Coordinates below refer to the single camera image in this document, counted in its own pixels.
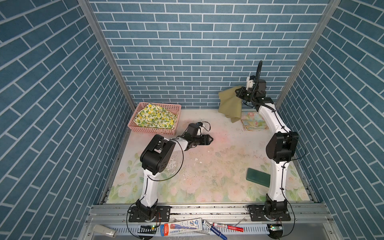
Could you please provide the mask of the olive green skirt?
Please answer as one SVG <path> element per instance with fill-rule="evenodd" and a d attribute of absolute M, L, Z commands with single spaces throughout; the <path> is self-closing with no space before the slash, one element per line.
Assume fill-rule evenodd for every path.
<path fill-rule="evenodd" d="M 235 86 L 219 92 L 220 105 L 218 112 L 229 118 L 232 123 L 239 121 L 242 116 L 242 100 L 236 94 L 236 90 L 241 88 L 241 86 Z"/>

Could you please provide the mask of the pastel floral skirt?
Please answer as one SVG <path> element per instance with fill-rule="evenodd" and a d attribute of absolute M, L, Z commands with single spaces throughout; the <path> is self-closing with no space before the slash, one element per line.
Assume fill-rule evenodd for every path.
<path fill-rule="evenodd" d="M 241 122 L 245 131 L 261 131 L 269 129 L 266 121 L 256 111 L 242 112 Z"/>

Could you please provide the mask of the lemon print skirt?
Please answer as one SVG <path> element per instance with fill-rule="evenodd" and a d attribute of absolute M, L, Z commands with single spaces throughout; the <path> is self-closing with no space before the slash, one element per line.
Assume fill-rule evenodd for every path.
<path fill-rule="evenodd" d="M 134 122 L 142 128 L 172 130 L 175 128 L 177 116 L 163 107 L 148 104 L 144 109 L 137 113 Z"/>

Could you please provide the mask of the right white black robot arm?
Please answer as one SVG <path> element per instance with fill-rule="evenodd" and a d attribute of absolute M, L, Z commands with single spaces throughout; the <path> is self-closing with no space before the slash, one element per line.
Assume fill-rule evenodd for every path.
<path fill-rule="evenodd" d="M 299 134 L 291 131 L 279 116 L 274 102 L 266 96 L 266 81 L 247 77 L 246 86 L 236 90 L 236 96 L 251 103 L 263 117 L 273 135 L 266 146 L 267 157 L 273 161 L 265 212 L 287 211 L 286 181 L 289 163 L 295 155 Z"/>

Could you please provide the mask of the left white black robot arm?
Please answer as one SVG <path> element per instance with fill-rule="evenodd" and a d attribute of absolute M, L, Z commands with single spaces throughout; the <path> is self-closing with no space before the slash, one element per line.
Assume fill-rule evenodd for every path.
<path fill-rule="evenodd" d="M 153 210 L 157 206 L 158 184 L 161 172 L 163 172 L 174 151 L 180 150 L 181 153 L 197 146 L 208 146 L 213 142 L 213 138 L 204 134 L 209 132 L 211 124 L 209 122 L 197 122 L 188 125 L 182 135 L 176 138 L 166 139 L 156 134 L 141 154 L 140 161 L 144 170 L 144 188 L 141 197 L 136 205 L 143 211 Z"/>

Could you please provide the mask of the pink plastic basket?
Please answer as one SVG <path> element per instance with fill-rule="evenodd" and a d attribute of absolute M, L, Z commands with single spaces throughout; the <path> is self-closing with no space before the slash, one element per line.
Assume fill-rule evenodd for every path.
<path fill-rule="evenodd" d="M 181 109 L 181 105 L 141 102 L 128 127 L 133 132 L 175 135 Z"/>

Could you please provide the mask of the dark green rectangular block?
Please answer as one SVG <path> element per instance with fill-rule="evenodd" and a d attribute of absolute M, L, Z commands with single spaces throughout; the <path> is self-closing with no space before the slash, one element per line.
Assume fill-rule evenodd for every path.
<path fill-rule="evenodd" d="M 270 186 L 270 178 L 271 178 L 270 174 L 267 174 L 255 169 L 251 169 L 251 168 L 247 169 L 246 180 L 249 182 L 259 184 L 268 188 Z"/>

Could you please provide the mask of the white red blue box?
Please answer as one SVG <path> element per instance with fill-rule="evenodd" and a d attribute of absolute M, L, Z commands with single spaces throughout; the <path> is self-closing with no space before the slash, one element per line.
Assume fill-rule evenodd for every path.
<path fill-rule="evenodd" d="M 160 234 L 162 237 L 198 232 L 202 230 L 203 220 L 201 218 L 166 223 L 160 226 Z"/>

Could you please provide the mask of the red white marker pen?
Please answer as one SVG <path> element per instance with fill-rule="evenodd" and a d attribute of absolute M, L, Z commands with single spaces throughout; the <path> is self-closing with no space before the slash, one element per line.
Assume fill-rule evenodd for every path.
<path fill-rule="evenodd" d="M 231 226 L 231 225 L 226 225 L 226 224 L 221 224 L 221 223 L 213 223 L 213 226 L 218 227 L 218 228 L 224 228 L 224 229 L 236 231 L 236 232 L 244 232 L 243 228 L 237 227 L 237 226 Z"/>

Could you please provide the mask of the beige plastic piece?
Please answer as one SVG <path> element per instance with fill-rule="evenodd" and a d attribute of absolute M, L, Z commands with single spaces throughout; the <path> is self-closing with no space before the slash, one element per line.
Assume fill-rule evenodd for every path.
<path fill-rule="evenodd" d="M 107 227 L 102 226 L 102 225 L 94 225 L 93 232 L 107 236 L 109 238 L 115 238 L 117 235 L 116 230 L 107 228 Z"/>

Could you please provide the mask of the aluminium front rail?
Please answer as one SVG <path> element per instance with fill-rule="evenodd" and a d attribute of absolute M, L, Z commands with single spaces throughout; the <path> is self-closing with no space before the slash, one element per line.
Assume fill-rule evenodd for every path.
<path fill-rule="evenodd" d="M 340 240 L 342 238 L 334 219 L 325 204 L 303 202 L 289 204 L 291 221 L 263 221 L 252 222 L 246 207 L 248 205 L 261 205 L 260 203 L 226 203 L 226 204 L 160 204 L 170 206 L 169 222 L 179 222 L 201 218 L 208 223 L 221 223 L 237 226 L 244 232 L 236 232 L 219 228 L 228 239 L 249 239 L 258 236 L 262 239 L 271 238 L 281 240 Z M 130 223 L 128 214 L 130 205 L 94 205 L 80 233 L 81 240 L 136 240 L 142 237 L 145 240 L 160 239 L 161 222 Z M 102 225 L 117 231 L 115 238 L 93 232 L 94 225 Z"/>

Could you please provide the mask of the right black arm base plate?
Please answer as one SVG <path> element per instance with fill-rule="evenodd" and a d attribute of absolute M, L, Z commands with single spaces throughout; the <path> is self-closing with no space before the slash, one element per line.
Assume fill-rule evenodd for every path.
<path fill-rule="evenodd" d="M 282 221 L 289 222 L 291 221 L 291 216 L 289 214 L 287 207 L 282 207 L 281 209 L 270 209 L 268 210 L 265 206 L 262 205 L 248 205 L 246 207 L 247 211 L 250 214 L 252 222 L 263 222 L 263 221 Z"/>

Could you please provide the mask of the right corner aluminium post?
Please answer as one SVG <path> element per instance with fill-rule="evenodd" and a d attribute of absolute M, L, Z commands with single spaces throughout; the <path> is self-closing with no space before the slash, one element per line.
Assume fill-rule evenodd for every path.
<path fill-rule="evenodd" d="M 322 35 L 323 31 L 325 30 L 328 22 L 330 21 L 332 15 L 336 11 L 337 7 L 339 6 L 341 0 L 330 0 L 328 5 L 325 7 L 325 10 L 315 26 L 313 33 L 311 37 L 309 38 L 303 52 L 301 53 L 300 57 L 298 58 L 298 61 L 296 65 L 293 67 L 292 72 L 290 76 L 288 77 L 284 87 L 281 90 L 281 93 L 275 102 L 275 106 L 277 109 L 279 109 L 286 96 L 288 95 L 291 87 L 296 81 L 296 78 L 298 77 L 300 71 L 302 70 L 304 64 L 306 63 L 308 57 L 310 56 L 312 50 L 314 49 L 316 43 L 318 42 L 320 36 Z"/>

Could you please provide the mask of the corner aluminium post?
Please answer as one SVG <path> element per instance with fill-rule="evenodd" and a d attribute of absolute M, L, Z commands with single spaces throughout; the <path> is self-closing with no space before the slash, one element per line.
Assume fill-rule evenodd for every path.
<path fill-rule="evenodd" d="M 103 34 L 103 31 L 98 23 L 98 20 L 96 18 L 96 15 L 91 7 L 91 4 L 89 1 L 86 1 L 86 0 L 78 0 L 78 3 L 106 57 L 106 60 L 108 62 L 108 64 L 110 65 L 111 67 L 111 70 L 113 71 L 116 79 L 117 79 L 117 82 L 121 88 L 121 90 L 123 91 L 125 97 L 126 97 L 126 100 L 128 101 L 128 104 L 130 106 L 130 108 L 134 111 L 136 109 L 136 105 L 129 93 L 129 90 L 127 88 L 127 85 L 125 83 L 125 80 L 122 76 L 122 73 L 117 65 L 117 62 L 113 56 L 113 53 L 108 45 L 108 42 Z"/>
<path fill-rule="evenodd" d="M 290 76 L 288 77 L 284 87 L 281 90 L 281 93 L 275 102 L 275 106 L 277 109 L 279 109 L 286 96 L 288 95 L 291 87 L 296 81 L 296 78 L 298 77 L 300 71 L 302 70 L 304 64 L 306 63 L 308 57 L 310 56 L 312 50 L 314 49 L 316 43 L 318 42 L 320 36 L 322 35 L 323 31 L 325 30 L 328 22 L 330 21 L 332 15 L 336 11 L 337 7 L 339 6 L 341 0 L 330 0 L 328 5 L 325 7 L 325 10 L 315 26 L 313 33 L 311 37 L 309 38 L 303 52 L 301 53 L 300 57 L 298 58 L 298 61 L 296 65 L 293 67 L 292 72 Z"/>

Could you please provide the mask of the left corner aluminium post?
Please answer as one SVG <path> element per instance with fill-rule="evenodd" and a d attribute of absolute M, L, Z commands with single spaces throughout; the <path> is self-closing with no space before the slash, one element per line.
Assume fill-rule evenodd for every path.
<path fill-rule="evenodd" d="M 106 60 L 108 62 L 108 64 L 110 65 L 111 67 L 111 70 L 113 71 L 116 79 L 117 79 L 117 82 L 121 88 L 121 90 L 123 91 L 125 97 L 126 97 L 126 100 L 128 101 L 128 104 L 130 106 L 130 108 L 134 111 L 136 109 L 136 105 L 129 93 L 129 90 L 127 88 L 127 85 L 125 83 L 125 80 L 122 76 L 122 73 L 117 65 L 117 62 L 113 56 L 113 53 L 108 45 L 108 42 L 103 34 L 103 31 L 98 23 L 98 20 L 96 18 L 96 15 L 91 7 L 91 4 L 89 1 L 86 1 L 86 0 L 78 0 L 78 3 L 106 57 Z"/>

